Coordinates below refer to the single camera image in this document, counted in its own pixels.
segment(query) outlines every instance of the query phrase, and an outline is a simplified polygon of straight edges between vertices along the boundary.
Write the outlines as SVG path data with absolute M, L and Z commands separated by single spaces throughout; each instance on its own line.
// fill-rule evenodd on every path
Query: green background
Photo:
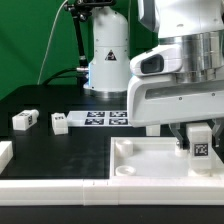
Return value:
M 0 99 L 19 86 L 37 84 L 53 21 L 62 3 L 63 0 L 0 1 Z M 157 36 L 138 22 L 137 0 L 117 0 L 113 8 L 129 19 L 130 58 L 157 44 Z M 81 24 L 81 28 L 90 60 L 93 57 L 91 19 Z M 62 10 L 41 80 L 77 65 L 78 49 L 72 18 Z M 61 83 L 75 84 L 75 81 L 52 82 Z

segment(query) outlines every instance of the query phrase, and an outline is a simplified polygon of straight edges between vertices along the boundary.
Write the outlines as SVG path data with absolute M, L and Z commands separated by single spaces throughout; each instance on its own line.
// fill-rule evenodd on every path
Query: small white cube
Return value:
M 190 141 L 189 167 L 193 170 L 211 170 L 215 152 L 212 148 L 212 130 L 207 123 L 187 124 Z
M 12 142 L 0 142 L 0 174 L 13 157 Z
M 65 114 L 55 113 L 51 115 L 52 127 L 55 135 L 68 134 L 68 122 Z
M 37 110 L 24 110 L 12 118 L 13 129 L 26 131 L 37 123 L 39 112 Z

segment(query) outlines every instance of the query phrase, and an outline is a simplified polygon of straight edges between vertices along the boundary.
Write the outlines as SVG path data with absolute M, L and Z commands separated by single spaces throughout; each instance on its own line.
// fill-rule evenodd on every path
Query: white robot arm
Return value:
M 179 40 L 170 41 L 168 38 L 190 37 L 224 29 L 222 0 L 138 0 L 138 3 L 140 22 L 149 30 L 158 32 L 160 45 L 131 61 L 131 71 L 137 76 L 186 70 L 183 68 L 186 67 L 183 46 L 180 46 Z
M 138 0 L 159 45 L 131 61 L 134 127 L 224 117 L 223 0 Z

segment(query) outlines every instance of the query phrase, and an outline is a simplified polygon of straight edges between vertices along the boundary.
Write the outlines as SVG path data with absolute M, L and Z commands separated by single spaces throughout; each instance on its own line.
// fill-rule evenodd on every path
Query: black tabletop surface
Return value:
M 13 131 L 12 117 L 40 112 L 26 132 Z M 69 128 L 55 136 L 51 114 L 70 110 L 126 110 L 126 99 L 84 96 L 75 86 L 24 86 L 0 101 L 0 141 L 12 140 L 14 158 L 0 179 L 109 177 L 111 137 L 144 137 L 145 128 Z M 162 136 L 172 136 L 162 127 Z M 0 223 L 223 223 L 223 206 L 40 206 L 0 207 Z

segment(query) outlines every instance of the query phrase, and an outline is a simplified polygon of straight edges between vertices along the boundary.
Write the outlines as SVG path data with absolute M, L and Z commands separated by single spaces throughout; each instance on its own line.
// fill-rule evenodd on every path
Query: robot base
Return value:
M 119 99 L 127 97 L 127 91 L 120 91 L 120 92 L 97 91 L 91 89 L 88 85 L 84 85 L 84 94 L 103 99 Z

